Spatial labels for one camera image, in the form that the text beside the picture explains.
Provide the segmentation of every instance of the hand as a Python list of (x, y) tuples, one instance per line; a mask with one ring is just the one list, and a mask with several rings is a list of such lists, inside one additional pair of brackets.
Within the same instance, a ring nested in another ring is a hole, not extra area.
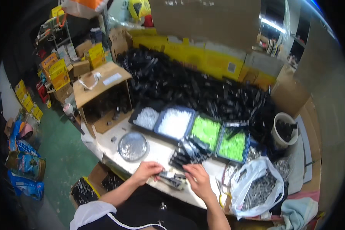
[(194, 193), (205, 203), (209, 200), (216, 199), (215, 193), (212, 191), (210, 184), (210, 176), (201, 164), (186, 164), (183, 168), (187, 171), (186, 178), (191, 184)]
[(162, 172), (163, 170), (164, 167), (157, 162), (142, 161), (137, 168), (137, 171), (135, 171), (135, 173), (130, 177), (130, 180), (134, 181), (138, 186), (142, 186), (147, 182), (148, 178)]

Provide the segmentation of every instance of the pliers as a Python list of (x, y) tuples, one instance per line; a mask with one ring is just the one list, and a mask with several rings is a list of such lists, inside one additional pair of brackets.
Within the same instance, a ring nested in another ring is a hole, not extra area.
[(229, 192), (224, 192), (224, 190), (223, 190), (223, 186), (224, 185), (218, 179), (216, 179), (216, 184), (217, 184), (217, 187), (218, 187), (218, 189), (220, 191), (220, 195), (218, 197), (218, 200), (219, 200), (218, 202), (219, 202), (221, 208), (224, 208), (224, 205), (221, 202), (222, 194), (227, 195), (228, 197), (230, 197), (230, 199), (231, 199), (231, 194)]

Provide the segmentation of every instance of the towel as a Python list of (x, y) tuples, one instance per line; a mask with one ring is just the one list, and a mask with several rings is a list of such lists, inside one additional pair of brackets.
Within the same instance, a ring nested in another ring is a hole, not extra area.
[(281, 206), (281, 216), (286, 225), (267, 230), (300, 230), (316, 216), (317, 212), (318, 203), (309, 197), (285, 200)]

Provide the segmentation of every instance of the green floor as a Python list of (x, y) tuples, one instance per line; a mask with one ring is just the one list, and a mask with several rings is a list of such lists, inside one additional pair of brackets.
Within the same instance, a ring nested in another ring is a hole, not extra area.
[(38, 153), (46, 158), (44, 193), (60, 221), (69, 228), (75, 213), (69, 201), (70, 188), (80, 177), (89, 175), (98, 159), (83, 144), (80, 132), (67, 119), (59, 102), (51, 108), (39, 101), (37, 104), (43, 112), (43, 138)]

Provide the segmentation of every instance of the white table surface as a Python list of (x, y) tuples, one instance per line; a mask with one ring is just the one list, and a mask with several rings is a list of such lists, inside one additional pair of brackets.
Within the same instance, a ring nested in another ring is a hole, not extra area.
[[(113, 128), (111, 128), (103, 134), (97, 133), (93, 127), (93, 131), (96, 134), (96, 139), (92, 138), (85, 124), (82, 123), (81, 127), (85, 132), (85, 135), (82, 136), (83, 143), (100, 160), (102, 160), (103, 156), (106, 156), (108, 159), (116, 163), (118, 166), (120, 166), (127, 172), (133, 174), (137, 170), (140, 161), (135, 163), (125, 161), (119, 155), (117, 151), (117, 145), (124, 134), (130, 131), (139, 131), (146, 137), (150, 145), (149, 153), (141, 161), (156, 161), (163, 165), (166, 170), (170, 170), (171, 166), (168, 164), (168, 162), (171, 155), (173, 154), (175, 145), (173, 143), (167, 142), (166, 140), (157, 138), (157, 136), (153, 133), (149, 133), (148, 131), (144, 131), (143, 129), (134, 127), (132, 124), (128, 122), (128, 119), (129, 118), (124, 119), (119, 124), (117, 124), (116, 126), (114, 126)], [(115, 142), (111, 142), (111, 138), (114, 136), (117, 138), (117, 140)], [(203, 167), (206, 169), (207, 173), (210, 176), (212, 190), (216, 194), (218, 199), (220, 193), (216, 184), (216, 178), (221, 180), (225, 164), (210, 159), (203, 162)], [(175, 168), (173, 170), (174, 172), (182, 173), (181, 171)], [(163, 182), (154, 182), (152, 178), (148, 180), (147, 184), (162, 192), (165, 192), (170, 196), (176, 197), (179, 200), (182, 200), (184, 202), (187, 202), (200, 208), (207, 209), (204, 202), (191, 190), (189, 182), (188, 186), (183, 191), (176, 190)], [(224, 202), (225, 200), (226, 195), (223, 194), (222, 201)]]

